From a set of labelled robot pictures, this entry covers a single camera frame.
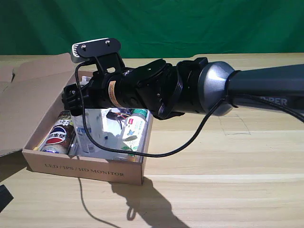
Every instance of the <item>bottle label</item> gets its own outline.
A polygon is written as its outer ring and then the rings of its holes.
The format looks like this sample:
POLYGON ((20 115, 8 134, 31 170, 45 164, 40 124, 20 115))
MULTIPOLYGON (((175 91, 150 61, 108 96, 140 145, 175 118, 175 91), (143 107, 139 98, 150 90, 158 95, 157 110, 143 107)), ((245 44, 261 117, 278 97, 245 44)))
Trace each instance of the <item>bottle label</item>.
POLYGON ((130 116, 127 119, 122 138, 123 150, 137 151, 143 136, 146 121, 139 116, 130 116))

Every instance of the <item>plastic bottle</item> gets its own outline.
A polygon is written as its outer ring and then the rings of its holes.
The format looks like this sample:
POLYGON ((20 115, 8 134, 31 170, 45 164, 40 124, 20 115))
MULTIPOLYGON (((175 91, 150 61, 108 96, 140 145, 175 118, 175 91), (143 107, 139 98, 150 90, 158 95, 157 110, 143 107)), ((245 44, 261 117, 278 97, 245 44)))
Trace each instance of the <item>plastic bottle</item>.
MULTIPOLYGON (((86 126, 92 138, 99 144, 104 145, 105 137, 102 125, 101 109, 85 110, 86 126)), ((96 147, 87 137, 83 125, 82 115, 72 117, 78 144, 84 153, 94 153, 100 149, 96 147)))
MULTIPOLYGON (((125 120, 118 140, 118 149, 134 152, 142 151, 147 126, 147 114, 148 111, 146 109, 133 109, 132 115, 125 120)), ((136 162, 139 160, 139 156, 119 153, 116 160, 136 162)))

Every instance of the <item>robotic arm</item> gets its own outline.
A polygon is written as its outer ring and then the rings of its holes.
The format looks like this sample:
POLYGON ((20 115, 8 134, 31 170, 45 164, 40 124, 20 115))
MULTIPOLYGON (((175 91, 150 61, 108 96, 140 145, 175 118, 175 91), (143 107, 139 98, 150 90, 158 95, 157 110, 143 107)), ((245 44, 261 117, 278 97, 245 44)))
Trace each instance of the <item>robotic arm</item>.
POLYGON ((185 113, 205 114, 189 144, 210 115, 223 116, 237 107, 284 111, 304 121, 301 115, 304 113, 304 64, 240 71, 225 62, 209 62, 200 57, 181 61, 176 66, 157 59, 129 68, 119 55, 120 48, 120 42, 114 38, 72 46, 72 61, 80 63, 75 71, 77 83, 66 86, 62 95, 65 109, 72 115, 82 115, 85 108, 110 107, 148 109, 159 120, 185 113), (90 82, 80 88, 78 69, 93 64, 97 71, 90 82))

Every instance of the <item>white bottle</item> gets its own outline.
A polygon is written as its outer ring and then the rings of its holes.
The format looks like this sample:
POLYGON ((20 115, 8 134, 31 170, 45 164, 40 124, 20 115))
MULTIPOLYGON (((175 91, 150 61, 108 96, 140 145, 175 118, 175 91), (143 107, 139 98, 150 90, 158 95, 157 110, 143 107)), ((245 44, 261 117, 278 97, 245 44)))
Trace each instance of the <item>white bottle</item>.
MULTIPOLYGON (((105 143, 104 130, 102 125, 101 109, 86 109, 85 120, 87 129, 92 138, 101 145, 105 143)), ((76 137, 81 151, 84 153, 94 153, 100 149, 88 138, 83 125, 82 115, 72 117, 76 137)))

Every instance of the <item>black object on table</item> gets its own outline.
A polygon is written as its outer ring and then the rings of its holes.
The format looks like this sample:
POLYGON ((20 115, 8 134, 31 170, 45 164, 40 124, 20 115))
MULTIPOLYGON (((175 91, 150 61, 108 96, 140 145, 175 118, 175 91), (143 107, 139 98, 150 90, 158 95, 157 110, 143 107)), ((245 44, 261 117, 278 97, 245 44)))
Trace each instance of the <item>black object on table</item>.
POLYGON ((4 186, 0 186, 0 212, 13 200, 13 196, 9 190, 4 186))

